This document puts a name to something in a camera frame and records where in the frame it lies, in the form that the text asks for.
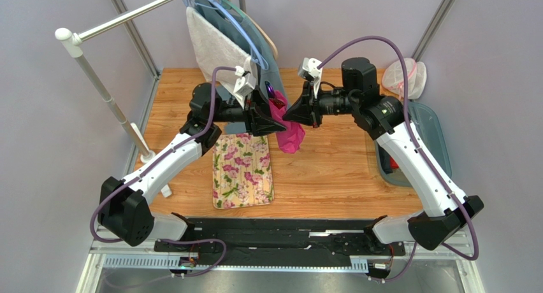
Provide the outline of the magenta paper napkin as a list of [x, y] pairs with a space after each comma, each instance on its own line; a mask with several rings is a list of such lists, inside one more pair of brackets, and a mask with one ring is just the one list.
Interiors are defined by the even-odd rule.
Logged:
[[269, 102], [272, 118], [286, 127], [285, 131], [276, 133], [279, 149], [286, 154], [296, 153], [304, 140], [305, 131], [301, 124], [283, 120], [282, 117], [287, 111], [287, 99], [281, 92], [274, 91]]

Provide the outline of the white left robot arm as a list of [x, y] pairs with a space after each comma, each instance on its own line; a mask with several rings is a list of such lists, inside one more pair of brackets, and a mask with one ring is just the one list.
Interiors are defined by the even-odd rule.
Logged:
[[149, 206], [181, 170], [213, 148], [222, 130], [219, 122], [241, 122], [253, 136], [284, 132], [286, 127], [272, 118], [270, 104], [259, 89], [252, 90], [244, 104], [221, 99], [212, 83], [201, 83], [192, 92], [186, 123], [169, 145], [151, 161], [122, 179], [107, 178], [101, 186], [100, 204], [91, 221], [113, 238], [94, 238], [104, 243], [125, 242], [135, 247], [147, 239], [179, 240], [188, 225], [184, 217], [153, 215]]

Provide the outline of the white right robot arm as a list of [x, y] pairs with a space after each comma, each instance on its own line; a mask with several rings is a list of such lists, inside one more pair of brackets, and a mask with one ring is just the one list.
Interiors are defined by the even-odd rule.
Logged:
[[283, 119], [317, 128], [325, 115], [352, 115], [399, 165], [423, 205], [411, 215], [377, 218], [368, 227], [371, 235], [382, 244], [413, 241], [427, 250], [444, 245], [484, 208], [482, 199], [467, 196], [447, 176], [403, 113], [402, 102], [380, 93], [377, 70], [368, 59], [343, 61], [342, 86], [333, 90], [322, 90], [320, 65], [315, 58], [304, 58], [298, 71], [305, 81], [301, 96]]

